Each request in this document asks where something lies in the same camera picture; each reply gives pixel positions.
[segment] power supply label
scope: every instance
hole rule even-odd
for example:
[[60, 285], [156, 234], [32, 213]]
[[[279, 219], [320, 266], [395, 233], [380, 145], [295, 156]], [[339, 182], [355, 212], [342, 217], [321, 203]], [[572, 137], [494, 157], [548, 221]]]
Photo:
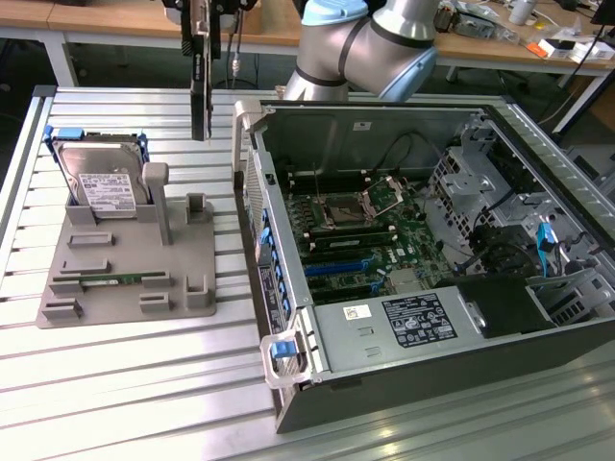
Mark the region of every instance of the power supply label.
[[403, 348], [457, 338], [435, 293], [385, 301], [382, 306]]

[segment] desk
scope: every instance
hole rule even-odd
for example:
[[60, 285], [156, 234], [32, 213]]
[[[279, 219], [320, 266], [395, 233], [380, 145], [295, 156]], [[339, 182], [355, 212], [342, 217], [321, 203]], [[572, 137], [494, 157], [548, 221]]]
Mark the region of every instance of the desk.
[[[0, 222], [0, 451], [11, 461], [152, 459], [611, 459], [615, 341], [546, 372], [289, 434], [274, 430], [231, 184], [233, 104], [272, 91], [215, 91], [210, 142], [190, 140], [185, 90], [60, 88], [33, 98]], [[462, 104], [464, 96], [443, 96]], [[374, 101], [357, 95], [356, 101]], [[485, 100], [498, 98], [484, 97]], [[143, 128], [171, 168], [169, 199], [210, 194], [215, 315], [37, 329], [67, 196], [44, 127]]]
[[[147, 46], [179, 49], [179, 27], [168, 21], [159, 1], [150, 0], [92, 0], [88, 7], [66, 7], [35, 0], [0, 0], [0, 6], [8, 11], [0, 19], [0, 36], [38, 39], [45, 44], [49, 60], [59, 85], [78, 84], [66, 43], [97, 43], [124, 46]], [[17, 10], [23, 5], [37, 8], [37, 14]], [[508, 12], [502, 6], [490, 4], [501, 16], [502, 22], [517, 31], [522, 38], [529, 38], [533, 29], [508, 23]], [[539, 4], [537, 10], [547, 14], [559, 25], [572, 25], [580, 17], [583, 31], [590, 34], [598, 29], [589, 23], [589, 18], [574, 12], [566, 12], [553, 2]], [[46, 25], [36, 17], [48, 14]], [[298, 14], [289, 0], [264, 0], [262, 33], [244, 35], [243, 50], [246, 53], [296, 55], [301, 24]], [[438, 65], [446, 65], [455, 73], [457, 67], [473, 67], [499, 70], [553, 73], [570, 75], [576, 64], [572, 61], [544, 61], [522, 46], [495, 41], [477, 40], [454, 34], [439, 34], [435, 45], [438, 48]], [[563, 117], [554, 132], [559, 133], [568, 124], [583, 104], [601, 86], [615, 61], [588, 62], [579, 75], [593, 77], [593, 82], [578, 97], [577, 102]]]

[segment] hard drive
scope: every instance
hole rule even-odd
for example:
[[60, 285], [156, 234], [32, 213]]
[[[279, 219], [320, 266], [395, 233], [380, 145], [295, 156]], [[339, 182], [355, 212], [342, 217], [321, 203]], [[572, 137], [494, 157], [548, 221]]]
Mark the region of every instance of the hard drive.
[[45, 143], [60, 166], [73, 205], [90, 206], [100, 219], [133, 218], [150, 202], [141, 176], [149, 160], [144, 134], [86, 133], [47, 127]]

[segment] white box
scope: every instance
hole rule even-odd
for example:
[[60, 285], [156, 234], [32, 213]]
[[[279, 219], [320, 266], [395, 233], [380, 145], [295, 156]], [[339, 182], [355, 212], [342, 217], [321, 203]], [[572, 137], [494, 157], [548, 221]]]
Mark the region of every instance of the white box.
[[560, 59], [560, 60], [565, 60], [566, 58], [568, 58], [568, 55], [570, 54], [571, 50], [571, 46], [568, 45], [567, 48], [556, 48], [553, 43], [564, 43], [561, 42], [559, 40], [551, 40], [552, 43], [549, 43], [546, 39], [542, 39], [540, 40], [540, 42], [538, 43], [538, 46], [540, 48], [542, 48], [543, 50], [545, 50], [545, 52], [547, 53], [547, 58], [554, 58], [554, 59]]
[[[572, 53], [570, 54], [570, 59], [574, 62], [580, 62], [583, 57], [587, 54], [589, 49], [591, 48], [591, 42], [585, 43], [577, 43], [575, 48], [573, 48]], [[602, 43], [598, 41], [594, 48], [592, 48], [591, 53], [587, 57], [586, 61], [595, 61], [595, 60], [610, 60], [615, 55], [615, 50], [613, 50], [606, 43]]]

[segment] white sticker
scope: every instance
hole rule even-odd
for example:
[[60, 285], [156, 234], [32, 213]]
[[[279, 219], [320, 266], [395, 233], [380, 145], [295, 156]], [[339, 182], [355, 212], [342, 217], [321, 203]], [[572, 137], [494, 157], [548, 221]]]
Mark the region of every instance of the white sticker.
[[131, 178], [126, 174], [79, 175], [86, 198], [94, 211], [135, 211]]
[[90, 280], [90, 281], [82, 281], [82, 286], [108, 286], [108, 285], [119, 285], [119, 280]]
[[372, 128], [372, 122], [355, 122], [353, 132], [369, 132]]
[[344, 315], [346, 320], [357, 320], [371, 317], [372, 313], [369, 311], [369, 305], [361, 304], [344, 307]]
[[360, 240], [346, 240], [345, 242], [333, 242], [331, 243], [331, 245], [329, 245], [329, 248], [335, 248], [335, 247], [354, 247], [355, 245], [358, 245], [360, 242]]

